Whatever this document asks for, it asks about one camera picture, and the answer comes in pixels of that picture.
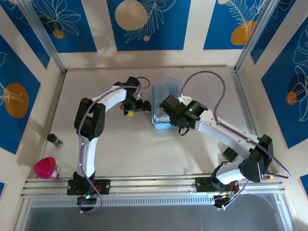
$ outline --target blue container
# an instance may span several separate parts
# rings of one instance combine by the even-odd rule
[[[178,128],[170,124],[169,116],[159,108],[159,105],[169,96],[178,97],[179,87],[176,84],[156,84],[152,86],[152,123],[156,129]]]

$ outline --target pink plastic cup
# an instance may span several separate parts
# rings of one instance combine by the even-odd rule
[[[47,157],[38,161],[34,165],[33,171],[37,177],[42,179],[57,179],[60,176],[60,170],[53,157]]]

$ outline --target orange circle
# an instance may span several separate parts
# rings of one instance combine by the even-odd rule
[[[147,42],[147,41],[150,41],[150,37],[149,37],[149,36],[144,36],[144,37],[143,37],[143,40],[146,41],[146,42]]]
[[[7,112],[15,118],[24,117],[29,105],[27,90],[19,83],[11,83],[5,89],[9,91],[7,93],[4,92],[6,96],[10,94],[18,95],[18,100],[14,99],[14,96],[11,96],[4,101]]]
[[[291,91],[287,94],[287,103],[289,105],[294,105],[296,103],[296,94],[295,92]]]
[[[244,45],[247,42],[247,39],[254,28],[256,22],[249,21],[245,24],[238,26],[231,35],[231,42],[234,45]]]
[[[54,30],[52,32],[53,36],[55,36],[57,39],[64,39],[65,35],[63,33],[63,31],[61,30]]]

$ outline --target white leaf drawing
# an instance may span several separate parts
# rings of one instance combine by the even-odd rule
[[[0,67],[4,64],[6,53],[0,52]],[[7,90],[2,83],[0,82],[0,105],[2,105],[5,101],[9,102],[10,100],[16,100],[22,102],[23,100],[20,98],[23,94],[15,94]]]
[[[257,0],[253,3],[251,7],[248,7],[246,0],[228,0],[225,4],[229,7],[229,11],[237,21],[239,25],[243,25],[245,28],[245,36],[248,38],[252,28],[251,22],[253,21],[263,10],[267,0]]]
[[[277,16],[278,16],[278,12],[279,11],[287,11],[290,6],[292,5],[292,2],[294,0],[280,0],[272,14],[272,16],[277,19]]]
[[[1,0],[4,5],[11,11],[12,15],[21,20],[23,23],[29,25],[28,21],[26,20],[24,14],[21,12],[20,8],[18,7],[17,4],[14,4],[10,2],[9,0]]]
[[[140,3],[148,14],[147,23],[138,30],[127,30],[124,35],[124,37],[128,37],[126,43],[133,39],[140,40],[144,37],[151,37],[159,29],[160,24],[164,24],[163,12],[174,6],[177,0],[172,0],[172,3],[167,6],[166,2],[168,1],[170,0],[141,0]]]
[[[308,120],[308,25],[299,37],[293,62],[296,64],[297,83],[293,87],[293,99],[288,99],[290,105],[299,102],[299,121]]]
[[[25,24],[29,24],[17,4],[13,4],[8,0],[1,1],[5,3],[14,17]],[[59,30],[74,33],[75,35],[80,34],[78,27],[74,23],[81,19],[81,15],[67,10],[66,0],[32,0],[30,3],[41,22],[47,26],[45,29],[49,29],[51,32]]]

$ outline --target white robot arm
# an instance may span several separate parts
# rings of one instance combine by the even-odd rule
[[[182,96],[178,100],[170,95],[161,103],[160,107],[169,115],[170,123],[179,127],[180,135],[185,135],[192,128],[214,136],[229,147],[228,153],[226,153],[229,162],[225,162],[215,169],[210,179],[210,185],[205,186],[208,187],[208,192],[222,191],[223,187],[229,183],[245,178],[253,182],[261,182],[272,159],[254,143],[272,153],[270,137],[264,135],[259,138],[247,134],[219,117],[215,118],[211,110],[197,101],[192,101],[190,97]],[[242,134],[242,137],[231,132],[230,128],[238,134]],[[185,133],[181,133],[181,129],[186,129]]]
[[[68,195],[83,195],[85,192],[93,191],[89,181],[93,185],[100,184],[98,182],[100,180],[94,179],[94,157],[97,140],[104,129],[105,113],[119,102],[122,102],[125,115],[128,111],[151,110],[148,101],[143,102],[134,97],[136,89],[143,89],[139,86],[138,78],[129,77],[126,83],[117,82],[110,90],[98,97],[81,100],[74,122],[79,139],[79,160],[73,179],[68,181]]]
[[[68,195],[83,195],[85,192],[90,195],[93,188],[89,181],[92,185],[102,185],[98,183],[99,180],[94,180],[94,156],[97,140],[103,132],[105,113],[119,102],[123,102],[124,114],[127,110],[151,110],[148,101],[142,102],[134,97],[139,85],[140,82],[136,78],[130,77],[126,83],[116,83],[108,92],[98,97],[81,100],[74,122],[79,134],[79,162],[73,179],[68,182]],[[123,86],[133,86],[133,88],[119,89]],[[197,101],[192,101],[190,97],[180,97],[178,100],[170,95],[160,107],[169,115],[170,123],[179,127],[180,135],[185,135],[192,128],[214,136],[229,147],[225,153],[229,162],[219,165],[209,178],[196,178],[198,192],[228,192],[230,189],[236,192],[230,188],[230,184],[244,178],[261,182],[272,159],[259,146],[272,153],[270,137],[264,135],[259,138],[246,134],[220,118],[215,118],[211,110]],[[186,132],[181,134],[181,129],[185,128]],[[242,137],[235,135],[234,132],[242,134]]]
[[[118,88],[118,86],[112,86],[112,88],[108,90],[107,92],[114,90],[116,88]],[[101,100],[99,100],[97,104],[100,104],[100,103],[103,104],[105,106],[104,113],[106,113],[114,105],[125,100],[126,91],[127,91],[126,89],[116,90],[110,93],[109,95],[107,95],[106,97],[102,98]],[[97,99],[100,99],[101,96],[103,96],[104,94],[98,97],[92,98],[91,100],[94,102]],[[80,137],[78,138],[79,139],[79,155],[80,155],[79,157],[80,163],[78,164],[76,168],[76,173],[78,175],[84,176],[81,168],[83,168],[88,178],[94,174],[95,172],[94,156],[95,156],[95,147],[96,147],[98,138],[99,137],[96,137],[91,140],[89,140],[89,138],[87,137],[83,137],[83,140]]]

